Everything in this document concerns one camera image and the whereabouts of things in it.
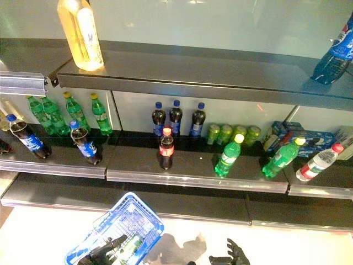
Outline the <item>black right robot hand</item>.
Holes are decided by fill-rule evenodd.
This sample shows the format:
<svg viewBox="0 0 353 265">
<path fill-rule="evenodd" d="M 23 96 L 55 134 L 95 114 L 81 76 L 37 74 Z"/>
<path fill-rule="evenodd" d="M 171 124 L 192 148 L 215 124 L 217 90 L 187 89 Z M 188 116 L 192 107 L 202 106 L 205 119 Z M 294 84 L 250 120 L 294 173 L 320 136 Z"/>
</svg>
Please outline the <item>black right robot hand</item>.
<svg viewBox="0 0 353 265">
<path fill-rule="evenodd" d="M 214 257 L 210 256 L 208 259 L 212 265 L 239 265 L 247 264 L 250 265 L 250 262 L 243 250 L 230 238 L 227 239 L 228 256 L 226 257 Z"/>
</svg>

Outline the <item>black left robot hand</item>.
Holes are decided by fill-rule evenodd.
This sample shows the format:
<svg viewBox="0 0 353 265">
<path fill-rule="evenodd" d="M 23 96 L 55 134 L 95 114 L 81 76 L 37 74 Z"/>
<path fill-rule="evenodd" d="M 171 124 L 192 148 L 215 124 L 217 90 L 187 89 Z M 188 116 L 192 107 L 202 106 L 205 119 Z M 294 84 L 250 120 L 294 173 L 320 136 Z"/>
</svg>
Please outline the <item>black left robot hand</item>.
<svg viewBox="0 0 353 265">
<path fill-rule="evenodd" d="M 115 248 L 120 248 L 121 245 L 126 241 L 126 239 L 126 235 L 122 235 L 114 240 L 111 237 L 108 237 L 104 246 L 96 247 L 85 257 L 81 258 L 78 262 L 78 265 L 113 264 L 117 260 L 117 258 L 114 254 L 108 254 L 108 252 L 112 251 Z"/>
</svg>

